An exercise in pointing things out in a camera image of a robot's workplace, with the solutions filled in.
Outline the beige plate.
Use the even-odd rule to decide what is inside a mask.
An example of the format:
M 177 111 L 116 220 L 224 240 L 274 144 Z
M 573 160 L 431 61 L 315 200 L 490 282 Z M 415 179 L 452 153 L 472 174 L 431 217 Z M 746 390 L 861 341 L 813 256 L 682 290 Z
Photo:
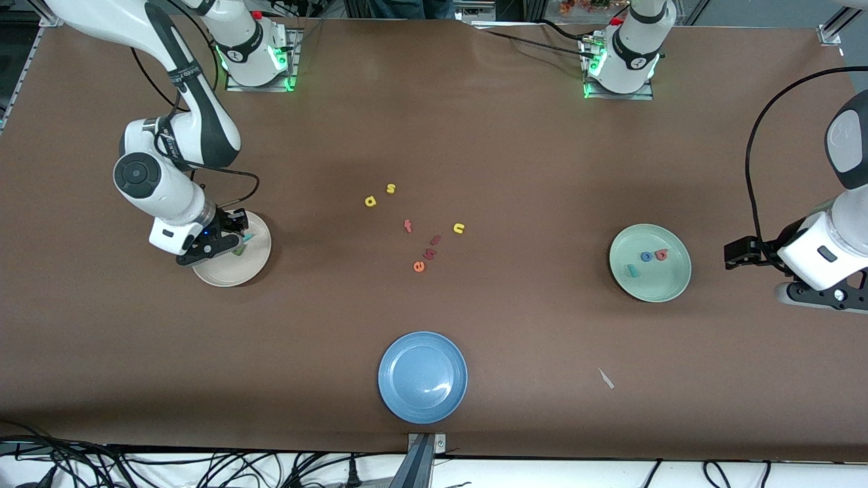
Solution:
M 215 287 L 234 287 L 251 281 L 269 262 L 272 251 L 272 235 L 264 220 L 256 213 L 248 212 L 249 228 L 247 234 L 255 234 L 242 256 L 232 252 L 223 256 L 200 262 L 191 266 L 202 281 Z

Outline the green plate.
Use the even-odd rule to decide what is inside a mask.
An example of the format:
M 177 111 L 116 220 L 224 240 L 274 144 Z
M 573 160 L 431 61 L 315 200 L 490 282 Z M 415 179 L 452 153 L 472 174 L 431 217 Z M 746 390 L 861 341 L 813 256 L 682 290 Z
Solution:
M 651 262 L 641 261 L 641 252 L 654 254 L 661 248 L 669 250 L 664 262 L 655 257 Z M 692 280 L 692 260 L 682 240 L 654 224 L 635 224 L 620 231 L 611 242 L 608 263 L 619 287 L 642 302 L 670 302 L 681 296 Z M 638 268 L 638 278 L 629 276 L 629 264 Z

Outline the brown table cover sheet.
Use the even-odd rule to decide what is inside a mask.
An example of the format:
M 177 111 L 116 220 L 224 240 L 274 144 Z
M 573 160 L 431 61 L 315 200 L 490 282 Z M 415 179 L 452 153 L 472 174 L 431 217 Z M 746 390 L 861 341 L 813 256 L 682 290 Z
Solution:
M 414 426 L 378 364 L 429 330 L 469 367 L 432 426 L 460 456 L 868 461 L 868 316 L 781 304 L 775 270 L 723 264 L 753 232 L 756 115 L 843 62 L 812 30 L 677 28 L 654 99 L 611 101 L 584 98 L 567 55 L 456 21 L 311 27 L 294 92 L 219 95 L 273 236 L 230 288 L 153 247 L 113 185 L 124 127 L 169 109 L 128 49 L 45 32 L 0 135 L 0 419 L 93 443 L 403 451 Z M 690 253 L 670 302 L 610 272 L 635 224 Z

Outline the blue plate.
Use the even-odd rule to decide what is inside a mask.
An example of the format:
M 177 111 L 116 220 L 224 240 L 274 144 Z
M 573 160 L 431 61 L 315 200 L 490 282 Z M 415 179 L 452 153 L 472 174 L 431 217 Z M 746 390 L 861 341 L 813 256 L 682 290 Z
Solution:
M 434 331 L 413 331 L 387 347 L 377 382 L 393 415 L 411 424 L 436 424 L 458 410 L 469 371 L 452 340 Z

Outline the person in blue jeans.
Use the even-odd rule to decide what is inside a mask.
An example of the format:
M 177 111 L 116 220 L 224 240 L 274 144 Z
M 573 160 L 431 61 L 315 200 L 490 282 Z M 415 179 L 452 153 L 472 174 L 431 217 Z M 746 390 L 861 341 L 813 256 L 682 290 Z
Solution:
M 380 19 L 453 20 L 454 0 L 367 0 L 371 13 Z

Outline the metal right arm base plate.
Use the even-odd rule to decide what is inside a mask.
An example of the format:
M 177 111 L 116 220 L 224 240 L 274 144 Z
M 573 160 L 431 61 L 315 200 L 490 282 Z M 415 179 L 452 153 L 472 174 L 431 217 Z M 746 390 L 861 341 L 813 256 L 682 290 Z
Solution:
M 267 19 L 257 21 L 257 46 L 219 46 L 230 92 L 293 92 L 296 86 L 303 31 Z

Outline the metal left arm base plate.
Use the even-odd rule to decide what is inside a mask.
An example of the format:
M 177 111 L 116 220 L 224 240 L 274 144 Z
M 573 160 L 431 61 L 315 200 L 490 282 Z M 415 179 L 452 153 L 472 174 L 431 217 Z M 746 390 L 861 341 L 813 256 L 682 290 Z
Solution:
M 627 50 L 625 56 L 612 40 L 614 28 L 595 30 L 578 41 L 582 61 L 584 96 L 613 100 L 653 99 L 651 78 L 660 52 L 645 55 Z

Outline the aluminium frame corner bracket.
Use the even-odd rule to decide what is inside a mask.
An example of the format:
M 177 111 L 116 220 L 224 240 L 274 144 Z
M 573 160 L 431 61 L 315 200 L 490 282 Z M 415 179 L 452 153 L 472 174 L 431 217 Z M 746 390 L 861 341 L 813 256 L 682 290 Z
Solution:
M 861 9 L 844 7 L 835 12 L 827 21 L 818 25 L 816 34 L 822 45 L 840 45 L 841 33 L 862 14 Z

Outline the aluminium frame rail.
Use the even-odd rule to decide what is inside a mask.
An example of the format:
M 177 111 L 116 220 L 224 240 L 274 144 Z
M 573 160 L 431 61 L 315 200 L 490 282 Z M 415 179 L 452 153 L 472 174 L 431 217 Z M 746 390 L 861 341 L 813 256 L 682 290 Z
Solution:
M 47 0 L 0 0 L 0 135 L 45 31 L 61 24 Z

